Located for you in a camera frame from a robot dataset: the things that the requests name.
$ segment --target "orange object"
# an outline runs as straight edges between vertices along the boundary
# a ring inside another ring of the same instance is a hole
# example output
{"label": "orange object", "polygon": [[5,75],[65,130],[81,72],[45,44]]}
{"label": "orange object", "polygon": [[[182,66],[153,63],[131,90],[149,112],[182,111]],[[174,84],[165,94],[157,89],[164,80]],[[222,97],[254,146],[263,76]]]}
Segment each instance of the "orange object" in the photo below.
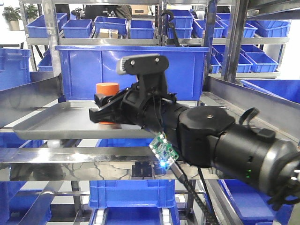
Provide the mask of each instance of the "orange object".
{"label": "orange object", "polygon": [[[97,83],[96,84],[96,93],[104,95],[115,95],[119,92],[120,85],[118,83]],[[101,124],[114,124],[111,122],[100,122]]]}

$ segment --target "metal tray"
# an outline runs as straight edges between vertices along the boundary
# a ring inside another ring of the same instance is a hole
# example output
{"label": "metal tray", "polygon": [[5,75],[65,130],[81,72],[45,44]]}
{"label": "metal tray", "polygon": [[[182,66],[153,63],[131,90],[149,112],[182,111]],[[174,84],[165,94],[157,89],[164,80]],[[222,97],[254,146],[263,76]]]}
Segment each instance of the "metal tray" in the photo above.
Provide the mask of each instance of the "metal tray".
{"label": "metal tray", "polygon": [[22,139],[149,138],[151,133],[136,125],[94,124],[90,121],[91,101],[58,103],[13,127]]}

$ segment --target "robotic arm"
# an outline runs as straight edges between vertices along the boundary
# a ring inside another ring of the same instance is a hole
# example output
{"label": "robotic arm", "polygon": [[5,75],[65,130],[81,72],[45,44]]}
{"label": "robotic arm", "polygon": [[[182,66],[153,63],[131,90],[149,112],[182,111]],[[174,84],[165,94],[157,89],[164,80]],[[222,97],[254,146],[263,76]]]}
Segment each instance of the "robotic arm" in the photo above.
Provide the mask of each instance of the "robotic arm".
{"label": "robotic arm", "polygon": [[[115,96],[96,94],[99,110],[90,109],[90,120],[137,124],[155,134],[164,132],[185,162],[213,166],[261,190],[272,197],[269,203],[275,210],[299,202],[300,153],[293,143],[277,139],[272,130],[251,127],[249,122],[259,113],[255,108],[236,123],[219,107],[178,104],[175,94],[167,91],[168,65],[168,59],[159,54],[122,58],[117,72],[136,75],[138,82]],[[290,195],[298,198],[285,200]]]}

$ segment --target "green circuit board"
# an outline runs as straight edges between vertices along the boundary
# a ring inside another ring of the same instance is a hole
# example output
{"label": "green circuit board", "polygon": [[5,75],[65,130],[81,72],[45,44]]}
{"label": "green circuit board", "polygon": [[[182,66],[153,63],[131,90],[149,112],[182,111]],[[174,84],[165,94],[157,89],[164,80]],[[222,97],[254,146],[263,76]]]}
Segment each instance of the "green circuit board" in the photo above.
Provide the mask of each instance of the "green circuit board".
{"label": "green circuit board", "polygon": [[155,157],[159,160],[160,166],[165,170],[170,169],[171,165],[179,158],[179,154],[168,142],[165,133],[158,133],[149,144],[149,147]]}

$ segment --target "black cable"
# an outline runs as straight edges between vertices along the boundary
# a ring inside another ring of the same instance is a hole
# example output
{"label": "black cable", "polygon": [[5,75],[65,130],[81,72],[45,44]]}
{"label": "black cable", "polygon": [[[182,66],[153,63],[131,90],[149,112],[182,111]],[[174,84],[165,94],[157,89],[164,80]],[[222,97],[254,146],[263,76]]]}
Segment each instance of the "black cable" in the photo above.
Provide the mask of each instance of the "black cable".
{"label": "black cable", "polygon": [[210,194],[209,194],[209,192],[208,192],[208,189],[207,189],[207,186],[206,186],[206,182],[205,182],[205,179],[204,179],[204,176],[203,176],[203,173],[202,173],[200,167],[198,167],[198,172],[199,172],[199,176],[200,176],[200,179],[201,179],[201,181],[202,181],[202,184],[203,184],[205,193],[206,193],[206,195],[207,195],[207,200],[208,200],[208,204],[209,204],[210,209],[211,209],[211,213],[213,213],[213,214],[216,216],[216,213],[215,213],[215,211],[214,211],[214,207],[212,206]]}
{"label": "black cable", "polygon": [[189,182],[187,175],[181,169],[181,167],[175,162],[171,166],[171,170],[178,179],[180,183],[184,185],[186,190],[193,196],[194,200],[198,204],[199,208],[202,210],[205,217],[209,220],[210,225],[219,225],[219,222],[214,214],[212,214],[209,208],[201,201],[200,197],[196,193],[193,185]]}

